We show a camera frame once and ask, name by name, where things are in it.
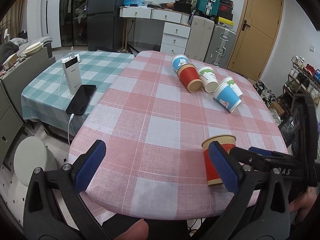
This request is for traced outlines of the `right hand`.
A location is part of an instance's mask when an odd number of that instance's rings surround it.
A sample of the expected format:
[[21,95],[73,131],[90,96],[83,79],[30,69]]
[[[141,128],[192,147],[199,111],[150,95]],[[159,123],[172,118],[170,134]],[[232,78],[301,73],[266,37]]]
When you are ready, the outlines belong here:
[[299,195],[293,202],[289,204],[290,213],[297,213],[294,218],[294,223],[299,223],[304,220],[316,199],[317,189],[315,187],[308,187],[305,193]]

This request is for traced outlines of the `left hand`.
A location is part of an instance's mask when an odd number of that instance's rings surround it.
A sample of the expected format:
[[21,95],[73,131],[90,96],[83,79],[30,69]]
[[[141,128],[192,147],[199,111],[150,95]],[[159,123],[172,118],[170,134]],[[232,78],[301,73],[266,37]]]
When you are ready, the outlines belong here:
[[149,226],[144,219],[140,219],[128,230],[117,236],[115,240],[146,240],[149,235]]

